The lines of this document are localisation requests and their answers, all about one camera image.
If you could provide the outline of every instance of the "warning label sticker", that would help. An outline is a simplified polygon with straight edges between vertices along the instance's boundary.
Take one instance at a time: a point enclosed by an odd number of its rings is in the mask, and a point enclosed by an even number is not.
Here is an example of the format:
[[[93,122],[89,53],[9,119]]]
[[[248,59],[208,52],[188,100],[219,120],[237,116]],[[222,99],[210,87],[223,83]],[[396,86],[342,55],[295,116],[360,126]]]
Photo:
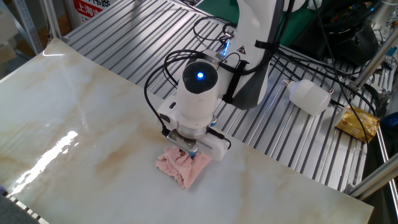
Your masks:
[[[246,54],[246,51],[245,51],[245,49],[244,49],[244,46],[240,47],[240,48],[238,49],[238,52],[239,52],[239,53],[242,53],[242,54]]]

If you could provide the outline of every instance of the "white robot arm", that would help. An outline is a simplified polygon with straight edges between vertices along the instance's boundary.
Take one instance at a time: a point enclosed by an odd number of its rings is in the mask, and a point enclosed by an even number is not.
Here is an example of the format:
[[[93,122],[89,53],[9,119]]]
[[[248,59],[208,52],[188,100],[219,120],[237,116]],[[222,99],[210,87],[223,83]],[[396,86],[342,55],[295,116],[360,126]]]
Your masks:
[[[198,151],[214,160],[224,157],[231,143],[212,129],[218,98],[247,110],[257,106],[267,90],[268,68],[277,43],[285,0],[238,0],[239,23],[223,63],[217,52],[204,53],[211,60],[190,60],[158,114],[170,132],[167,139],[192,157]],[[290,11],[294,0],[289,3]]]

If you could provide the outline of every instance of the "crumpled towel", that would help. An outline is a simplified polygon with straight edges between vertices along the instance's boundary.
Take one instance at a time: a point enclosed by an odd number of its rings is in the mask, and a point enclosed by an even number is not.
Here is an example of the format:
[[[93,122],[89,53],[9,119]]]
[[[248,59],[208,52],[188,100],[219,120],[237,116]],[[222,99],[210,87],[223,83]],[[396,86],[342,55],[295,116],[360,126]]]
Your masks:
[[[177,147],[166,147],[164,154],[158,157],[155,166],[165,174],[174,177],[183,189],[188,189],[200,171],[207,166],[211,158],[198,154],[191,159],[188,153],[180,153]]]

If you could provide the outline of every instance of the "marble surface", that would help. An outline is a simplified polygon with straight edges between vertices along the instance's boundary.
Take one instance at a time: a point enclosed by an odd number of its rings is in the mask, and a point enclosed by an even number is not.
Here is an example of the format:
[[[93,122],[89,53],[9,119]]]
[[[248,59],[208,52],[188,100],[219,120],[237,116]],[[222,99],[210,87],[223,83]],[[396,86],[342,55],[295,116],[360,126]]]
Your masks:
[[[142,88],[57,39],[0,81],[0,124],[0,184],[49,223],[367,223],[373,210],[231,137],[181,189],[154,165],[169,144]]]

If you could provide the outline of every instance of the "white plastic container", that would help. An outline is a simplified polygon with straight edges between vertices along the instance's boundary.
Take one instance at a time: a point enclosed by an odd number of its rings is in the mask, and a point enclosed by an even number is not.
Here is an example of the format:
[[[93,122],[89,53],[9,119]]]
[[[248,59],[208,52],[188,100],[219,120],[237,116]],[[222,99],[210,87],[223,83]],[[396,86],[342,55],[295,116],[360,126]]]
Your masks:
[[[329,105],[330,94],[310,80],[285,80],[285,85],[290,90],[291,102],[312,116],[319,115]]]

